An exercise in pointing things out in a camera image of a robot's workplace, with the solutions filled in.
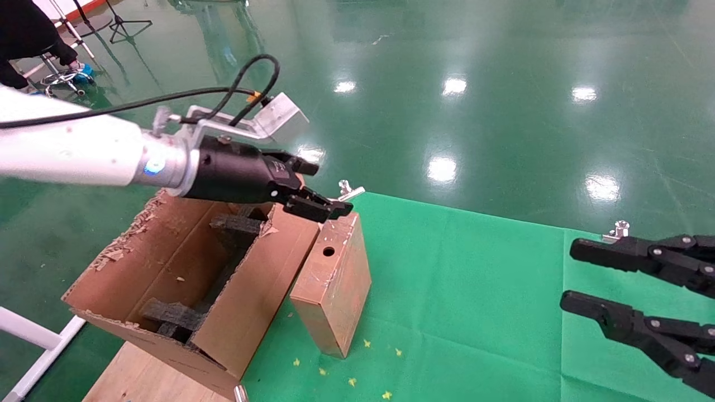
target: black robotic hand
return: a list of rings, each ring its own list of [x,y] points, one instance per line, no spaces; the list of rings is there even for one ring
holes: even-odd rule
[[[574,260],[660,280],[715,298],[715,237],[679,235],[651,241],[623,237],[613,244],[576,239]],[[715,398],[715,325],[645,316],[624,305],[567,290],[561,308],[595,320],[606,338],[642,350],[670,376]]]
[[[315,222],[349,214],[351,203],[329,200],[303,187],[296,175],[313,176],[317,171],[317,165],[284,151],[205,137],[196,178],[185,197],[239,204],[279,202],[285,212]]]

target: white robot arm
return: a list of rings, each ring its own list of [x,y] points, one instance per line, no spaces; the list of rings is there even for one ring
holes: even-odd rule
[[[306,124],[285,94],[270,100],[253,119],[191,107],[196,124],[163,133],[178,116],[159,108],[153,130],[108,114],[41,125],[17,121],[87,111],[86,108],[0,87],[0,176],[79,185],[165,187],[172,195],[237,203],[279,202],[294,215],[317,222],[347,215],[352,205],[303,187],[296,174],[318,166],[283,151],[262,151],[235,137],[271,138]]]

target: black cable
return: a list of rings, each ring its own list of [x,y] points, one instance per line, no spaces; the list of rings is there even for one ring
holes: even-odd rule
[[[149,99],[144,99],[136,102],[130,102],[126,104],[121,104],[119,106],[107,107],[105,109],[98,110],[88,110],[86,112],[70,113],[70,114],[60,114],[59,116],[48,116],[39,117],[37,119],[27,119],[27,120],[16,120],[13,122],[0,122],[0,129],[14,129],[18,127],[28,127],[28,126],[39,126],[41,124],[51,124],[67,122],[69,120],[86,119],[87,117],[101,116],[103,114],[123,112],[124,110],[136,109],[137,107],[143,107],[154,103],[166,102],[173,99],[193,97],[195,95],[202,94],[215,94],[220,92],[228,92],[229,87],[208,87],[192,89],[190,91],[175,92],[173,94],[167,94],[160,97],[154,97]],[[234,92],[240,92],[247,95],[255,95],[255,91],[245,88],[235,88]]]
[[[275,84],[276,80],[278,80],[278,73],[280,72],[280,65],[278,64],[278,60],[276,60],[276,58],[271,56],[270,54],[258,54],[257,56],[253,56],[251,58],[251,60],[249,60],[246,64],[243,65],[243,67],[241,67],[241,70],[238,71],[238,75],[236,76],[236,79],[233,80],[233,84],[231,84],[231,87],[229,87],[229,91],[226,93],[226,95],[223,97],[223,99],[221,99],[221,102],[219,102],[219,104],[216,105],[216,107],[209,114],[206,114],[205,116],[198,116],[198,117],[183,117],[181,119],[181,123],[196,124],[201,119],[211,119],[214,116],[216,116],[216,114],[218,112],[220,112],[221,109],[224,108],[224,106],[226,106],[226,103],[228,103],[229,99],[231,99],[233,92],[236,90],[236,88],[238,88],[238,84],[243,79],[243,76],[246,74],[246,71],[248,71],[248,69],[253,64],[255,64],[259,60],[263,60],[263,59],[270,60],[271,62],[273,62],[273,65],[274,65],[273,75],[271,76],[271,81],[269,83],[270,86],[266,87],[266,89],[268,91],[270,91],[271,88],[273,88],[273,84]],[[243,116],[245,116],[248,112],[251,111],[251,109],[253,109],[253,107],[256,106],[256,104],[258,104],[258,102],[261,102],[266,97],[266,94],[267,94],[266,89],[263,92],[261,92],[261,94],[258,97],[256,97],[256,99],[253,99],[253,102],[249,103],[241,111],[241,113],[239,113],[239,115],[242,114]],[[236,125],[235,122],[238,122],[241,119],[236,120],[234,118],[233,120],[231,120],[231,122],[229,124],[232,126],[235,126]]]
[[[241,82],[241,79],[243,79],[243,76],[245,75],[246,71],[255,62],[258,62],[259,60],[263,60],[263,59],[270,60],[273,63],[274,69],[273,69],[273,74],[271,76],[271,79],[268,82],[268,85],[266,85],[263,92],[261,92],[256,97],[255,96],[256,91],[252,91],[250,89],[245,89],[245,88],[239,88],[238,84]],[[41,124],[68,122],[69,120],[86,119],[88,117],[101,116],[103,114],[123,112],[124,110],[136,109],[137,107],[143,107],[143,106],[147,106],[147,105],[159,103],[159,102],[166,102],[166,101],[173,100],[173,99],[192,97],[192,96],[201,95],[201,94],[214,94],[214,93],[218,93],[218,92],[226,92],[226,95],[221,99],[219,104],[217,104],[216,107],[209,114],[206,114],[205,116],[201,116],[201,117],[194,117],[194,118],[183,117],[180,120],[181,123],[196,124],[196,123],[198,123],[198,121],[200,119],[211,119],[214,116],[216,116],[216,114],[218,112],[220,112],[221,109],[223,109],[226,106],[226,103],[228,103],[229,99],[231,99],[231,96],[233,96],[233,94],[236,92],[255,97],[255,99],[253,99],[252,102],[250,102],[248,105],[246,105],[246,107],[244,107],[243,110],[241,110],[241,112],[230,122],[230,124],[232,126],[235,126],[257,104],[263,103],[265,106],[265,101],[267,99],[268,92],[270,92],[270,90],[275,85],[275,82],[278,80],[279,73],[280,73],[280,63],[278,63],[278,60],[276,60],[275,57],[271,56],[270,54],[259,54],[255,57],[251,58],[251,60],[249,60],[248,63],[244,64],[244,66],[241,67],[241,70],[238,72],[236,79],[234,79],[234,81],[230,87],[199,88],[199,89],[193,89],[190,91],[175,92],[173,94],[162,95],[160,97],[153,97],[153,98],[144,99],[144,100],[140,100],[140,101],[136,101],[136,102],[130,102],[130,103],[122,104],[119,106],[107,107],[105,109],[88,110],[86,112],[79,112],[79,113],[61,114],[59,116],[39,117],[36,119],[16,120],[13,122],[0,122],[0,129],[13,129],[13,128],[18,128],[18,127],[38,126]]]
[[[273,89],[273,86],[275,85],[275,82],[278,80],[278,74],[280,74],[280,63],[278,60],[271,56],[270,54],[259,54],[258,56],[254,57],[246,65],[241,68],[241,72],[239,73],[240,76],[242,76],[242,73],[245,73],[246,70],[249,69],[255,62],[264,59],[264,60],[269,60],[273,63],[273,74],[270,77],[270,81],[266,85],[266,87],[261,91],[261,94],[256,97],[256,99],[253,99],[253,102],[247,104],[241,112],[239,112],[236,117],[231,120],[231,122],[228,124],[229,126],[235,126],[238,124],[238,122],[241,121],[246,115],[253,110],[254,107],[256,107],[257,104],[260,102],[263,102],[264,99],[268,96],[268,93],[270,92],[271,89]]]

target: metal bracket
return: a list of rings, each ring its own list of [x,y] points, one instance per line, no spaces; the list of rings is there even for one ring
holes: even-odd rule
[[[211,109],[191,106],[187,117],[201,117]],[[244,137],[258,142],[289,142],[303,133],[308,119],[290,98],[281,92],[252,119],[243,119],[235,127],[228,124],[233,116],[217,113],[212,119],[201,119],[196,125],[184,124],[177,134],[190,138],[189,146],[199,144],[205,135],[215,137]]]
[[[603,240],[603,242],[606,242],[608,244],[614,244],[622,237],[628,236],[628,229],[631,227],[630,223],[626,222],[625,220],[619,220],[616,221],[615,226],[615,229],[609,231],[607,235],[601,235],[601,239]]]

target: green cloth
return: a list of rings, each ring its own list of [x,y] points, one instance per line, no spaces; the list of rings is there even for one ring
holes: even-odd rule
[[[320,354],[286,301],[244,377],[252,401],[709,401],[562,313],[573,289],[715,322],[703,296],[572,260],[593,235],[375,194],[355,208],[373,286],[349,356]]]

